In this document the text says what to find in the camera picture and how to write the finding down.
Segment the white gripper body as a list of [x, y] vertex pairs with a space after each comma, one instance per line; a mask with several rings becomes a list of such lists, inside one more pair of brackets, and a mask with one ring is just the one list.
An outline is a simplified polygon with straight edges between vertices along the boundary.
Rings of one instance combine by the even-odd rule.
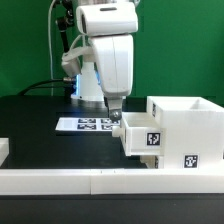
[[127, 35], [90, 39], [104, 95], [128, 96], [133, 84], [133, 37]]

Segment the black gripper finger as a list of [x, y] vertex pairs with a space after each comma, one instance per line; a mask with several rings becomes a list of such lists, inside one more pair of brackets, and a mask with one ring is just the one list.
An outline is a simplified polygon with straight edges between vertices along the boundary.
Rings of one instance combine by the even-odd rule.
[[122, 98], [105, 98], [108, 116], [111, 121], [119, 121], [122, 118]]

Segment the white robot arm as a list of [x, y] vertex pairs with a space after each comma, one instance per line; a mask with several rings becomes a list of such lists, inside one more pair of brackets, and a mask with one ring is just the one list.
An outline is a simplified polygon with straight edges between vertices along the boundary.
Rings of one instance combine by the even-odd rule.
[[88, 37], [112, 121], [122, 118], [123, 98], [133, 84], [134, 44], [138, 17], [132, 1], [111, 0], [76, 8], [79, 32]]

